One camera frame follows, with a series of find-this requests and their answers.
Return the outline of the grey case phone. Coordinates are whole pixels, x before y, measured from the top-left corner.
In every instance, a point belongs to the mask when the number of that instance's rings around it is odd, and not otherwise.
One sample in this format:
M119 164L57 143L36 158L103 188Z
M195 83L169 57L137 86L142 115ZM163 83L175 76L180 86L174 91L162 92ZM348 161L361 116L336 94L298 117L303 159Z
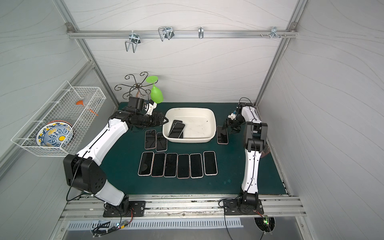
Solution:
M184 136L184 128L185 124L181 120L174 120L168 137L172 139L182 139Z

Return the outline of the black phone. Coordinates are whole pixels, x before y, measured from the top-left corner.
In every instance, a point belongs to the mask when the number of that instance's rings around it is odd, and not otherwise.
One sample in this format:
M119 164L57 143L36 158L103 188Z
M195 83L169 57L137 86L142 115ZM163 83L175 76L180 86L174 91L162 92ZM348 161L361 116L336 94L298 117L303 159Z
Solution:
M155 149L156 144L157 144L156 130L147 130L145 132L145 150Z
M229 143L228 130L223 126L217 126L217 143L227 145Z

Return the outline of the pale green case phone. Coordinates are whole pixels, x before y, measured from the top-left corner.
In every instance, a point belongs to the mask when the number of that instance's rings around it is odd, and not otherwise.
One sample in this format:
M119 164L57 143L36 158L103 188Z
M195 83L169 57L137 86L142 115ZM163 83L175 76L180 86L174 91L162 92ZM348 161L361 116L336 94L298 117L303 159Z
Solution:
M168 149L168 140L164 137L162 132L157 133L156 151L165 152Z

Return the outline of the white plastic storage box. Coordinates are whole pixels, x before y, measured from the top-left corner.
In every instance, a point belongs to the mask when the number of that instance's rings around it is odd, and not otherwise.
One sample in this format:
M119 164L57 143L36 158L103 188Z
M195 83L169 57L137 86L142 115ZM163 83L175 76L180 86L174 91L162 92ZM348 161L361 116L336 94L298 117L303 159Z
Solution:
M216 118L212 110L206 108L172 108L166 112L169 120L163 125L163 135L173 143L207 143L216 136ZM173 121L179 120L185 125L183 137L170 138Z

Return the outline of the light pink case phone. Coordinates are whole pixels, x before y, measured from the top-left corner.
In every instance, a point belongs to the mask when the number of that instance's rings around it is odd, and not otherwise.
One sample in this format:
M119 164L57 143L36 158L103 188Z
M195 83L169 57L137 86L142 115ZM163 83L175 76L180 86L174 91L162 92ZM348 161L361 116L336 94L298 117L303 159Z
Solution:
M152 164L154 152L143 152L141 155L138 175L141 177L150 176L152 173Z

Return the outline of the dark pink case phone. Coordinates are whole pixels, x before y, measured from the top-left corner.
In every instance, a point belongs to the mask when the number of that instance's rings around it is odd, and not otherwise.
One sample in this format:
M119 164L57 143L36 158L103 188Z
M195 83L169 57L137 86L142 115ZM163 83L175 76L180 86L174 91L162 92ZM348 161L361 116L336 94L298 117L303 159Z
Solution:
M205 175L216 176L218 174L216 153L214 151L205 151L203 157Z

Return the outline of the mint green case phone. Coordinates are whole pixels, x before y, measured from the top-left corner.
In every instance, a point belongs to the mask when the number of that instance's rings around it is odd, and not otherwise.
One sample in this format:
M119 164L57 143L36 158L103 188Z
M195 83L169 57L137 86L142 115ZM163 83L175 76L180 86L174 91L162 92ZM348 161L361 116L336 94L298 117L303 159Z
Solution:
M167 153L166 161L165 161L165 170L164 177L165 178L174 178L177 176L177 153Z

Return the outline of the rose case phone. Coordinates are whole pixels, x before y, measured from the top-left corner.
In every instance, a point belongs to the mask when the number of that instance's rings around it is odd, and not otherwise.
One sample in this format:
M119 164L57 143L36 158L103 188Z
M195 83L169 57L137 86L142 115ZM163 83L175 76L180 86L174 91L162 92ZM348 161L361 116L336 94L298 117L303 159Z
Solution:
M155 153L153 164L152 164L152 177L163 177L165 171L165 161L166 154L165 153Z

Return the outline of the cream case phone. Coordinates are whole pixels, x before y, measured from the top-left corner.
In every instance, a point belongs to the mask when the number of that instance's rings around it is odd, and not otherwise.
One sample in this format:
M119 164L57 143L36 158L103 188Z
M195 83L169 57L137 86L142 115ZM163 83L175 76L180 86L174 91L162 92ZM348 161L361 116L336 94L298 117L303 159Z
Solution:
M204 176L203 160L200 153L190 155L190 172L192 179L198 179Z

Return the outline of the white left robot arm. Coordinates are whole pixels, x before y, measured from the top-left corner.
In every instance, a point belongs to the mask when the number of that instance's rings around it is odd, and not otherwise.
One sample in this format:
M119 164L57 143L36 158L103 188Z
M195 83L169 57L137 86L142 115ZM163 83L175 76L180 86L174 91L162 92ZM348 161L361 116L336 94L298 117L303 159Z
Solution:
M64 160L67 185L95 196L117 207L128 200L128 195L109 183L101 164L114 144L130 127L158 127L169 122L163 113L141 114L118 110L108 120L101 132L82 150Z

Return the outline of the black metal cup stand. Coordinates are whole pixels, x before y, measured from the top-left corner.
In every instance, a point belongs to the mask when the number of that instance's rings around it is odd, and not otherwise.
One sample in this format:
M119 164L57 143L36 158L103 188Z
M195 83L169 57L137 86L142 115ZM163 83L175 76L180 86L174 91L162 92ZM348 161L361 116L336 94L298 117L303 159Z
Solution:
M149 76L148 72L141 72L139 74L143 79L138 81L134 74L128 74L124 77L124 80L130 81L133 83L127 84L117 84L114 87L116 92L122 93L122 98L128 100L130 97L142 98L145 100L150 99L153 85L157 84L159 78L157 76Z

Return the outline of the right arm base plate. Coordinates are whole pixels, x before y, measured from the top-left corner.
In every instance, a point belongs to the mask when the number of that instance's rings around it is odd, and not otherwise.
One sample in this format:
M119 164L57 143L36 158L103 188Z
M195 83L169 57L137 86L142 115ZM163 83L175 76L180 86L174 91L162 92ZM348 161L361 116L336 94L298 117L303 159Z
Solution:
M219 206L224 209L226 216L264 215L264 208L260 199L255 205L242 204L238 199L222 199Z

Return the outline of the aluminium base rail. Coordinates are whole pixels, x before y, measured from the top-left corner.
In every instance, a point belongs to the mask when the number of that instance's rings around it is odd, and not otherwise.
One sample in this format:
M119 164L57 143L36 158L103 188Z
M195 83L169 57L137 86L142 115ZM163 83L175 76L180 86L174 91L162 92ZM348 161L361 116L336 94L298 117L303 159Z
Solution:
M235 195L130 195L130 201L145 201L144 219L221 218L221 199ZM264 214L272 217L305 217L299 197L260 195ZM103 218L104 203L94 197L81 197L66 204L60 220L98 220Z

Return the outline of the small metal bracket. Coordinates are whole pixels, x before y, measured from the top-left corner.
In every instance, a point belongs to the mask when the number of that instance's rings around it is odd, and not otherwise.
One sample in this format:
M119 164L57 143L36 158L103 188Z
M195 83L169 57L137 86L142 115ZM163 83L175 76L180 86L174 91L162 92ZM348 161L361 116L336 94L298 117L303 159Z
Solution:
M198 38L199 39L203 39L204 38L204 28L203 27L199 27L198 28Z

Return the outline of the aluminium top rail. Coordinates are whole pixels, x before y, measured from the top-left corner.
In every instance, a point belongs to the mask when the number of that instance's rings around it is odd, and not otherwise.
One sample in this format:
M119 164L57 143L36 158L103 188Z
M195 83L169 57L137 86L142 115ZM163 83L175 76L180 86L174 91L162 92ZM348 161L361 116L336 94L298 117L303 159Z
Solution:
M134 31L141 37L141 40L160 39L157 30L155 31ZM258 39L260 34L266 35L270 30L206 30L204 29L203 39ZM132 31L77 31L67 35L71 39L128 39ZM197 30L174 30L173 39L199 39ZM278 30L279 34L286 34L286 38L295 38L299 35L297 31Z

